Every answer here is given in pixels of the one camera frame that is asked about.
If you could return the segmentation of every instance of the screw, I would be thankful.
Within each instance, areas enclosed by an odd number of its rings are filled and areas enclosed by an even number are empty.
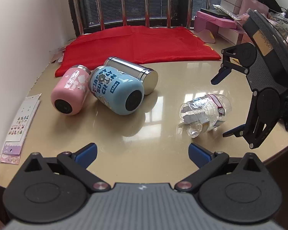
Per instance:
[[[93,188],[96,190],[105,190],[108,188],[108,186],[109,185],[105,182],[96,182],[94,183]]]
[[[176,184],[178,188],[180,189],[190,189],[192,188],[192,183],[188,181],[182,181]]]

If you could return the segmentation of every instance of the clear plastic bottle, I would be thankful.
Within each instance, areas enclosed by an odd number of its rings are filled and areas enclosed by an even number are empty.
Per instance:
[[[188,134],[194,138],[224,123],[231,110],[227,97],[222,94],[208,94],[183,103],[180,118],[186,124]]]

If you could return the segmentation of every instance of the blue tumbler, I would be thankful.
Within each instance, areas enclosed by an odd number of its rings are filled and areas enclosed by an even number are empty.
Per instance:
[[[119,115],[133,113],[144,97],[143,84],[114,67],[101,66],[92,71],[89,89],[97,99]]]

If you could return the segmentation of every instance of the table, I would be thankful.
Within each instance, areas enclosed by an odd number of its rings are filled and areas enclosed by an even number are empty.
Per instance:
[[[219,39],[211,46],[220,53],[230,45]],[[0,185],[9,184],[31,152],[55,157],[63,151],[75,152],[90,142],[97,144],[98,156],[88,170],[111,186],[115,182],[169,182],[174,186],[198,169],[188,157],[191,142],[211,152],[224,151],[232,157],[242,157],[251,151],[248,143],[234,136],[223,138],[222,133],[245,123],[252,92],[245,75],[236,71],[219,85],[211,85],[220,64],[220,61],[147,64],[159,74],[157,87],[145,96],[136,112],[127,116],[115,114],[90,94],[79,114],[65,116],[57,112],[50,94],[59,81],[54,78],[58,65],[50,64],[30,91],[30,95],[42,93],[42,96],[20,164],[0,163]],[[191,139],[177,127],[180,105],[209,93],[225,95],[232,104],[232,112],[219,128]],[[253,152],[265,161],[287,145],[288,132],[277,123]]]

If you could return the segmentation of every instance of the red fabric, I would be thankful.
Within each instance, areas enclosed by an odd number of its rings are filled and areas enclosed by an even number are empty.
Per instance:
[[[66,47],[55,76],[62,76],[77,64],[93,70],[102,66],[108,57],[137,64],[221,59],[216,51],[184,27],[124,26],[79,36]]]

